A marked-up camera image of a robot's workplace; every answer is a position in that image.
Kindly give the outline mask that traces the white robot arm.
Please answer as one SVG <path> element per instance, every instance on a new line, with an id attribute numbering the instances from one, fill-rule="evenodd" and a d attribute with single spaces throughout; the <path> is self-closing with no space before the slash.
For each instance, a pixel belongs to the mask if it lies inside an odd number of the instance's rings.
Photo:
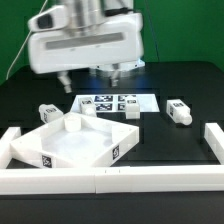
<path id="1" fill-rule="evenodd" d="M 127 8 L 106 11 L 101 0 L 59 0 L 28 21 L 31 69 L 57 74 L 67 93 L 70 70 L 112 67 L 115 86 L 120 65 L 143 56 L 142 15 Z"/>

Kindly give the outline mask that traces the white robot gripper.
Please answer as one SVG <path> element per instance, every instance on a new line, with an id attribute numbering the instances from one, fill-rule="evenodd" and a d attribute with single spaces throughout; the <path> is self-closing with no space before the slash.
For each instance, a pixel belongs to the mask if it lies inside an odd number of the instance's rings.
<path id="1" fill-rule="evenodd" d="M 58 80 L 71 93 L 68 70 L 113 64 L 110 86 L 116 87 L 118 63 L 143 56 L 142 26 L 142 15 L 130 13 L 107 17 L 93 35 L 71 37 L 64 30 L 35 33 L 28 42 L 30 67 L 36 74 L 59 72 Z"/>

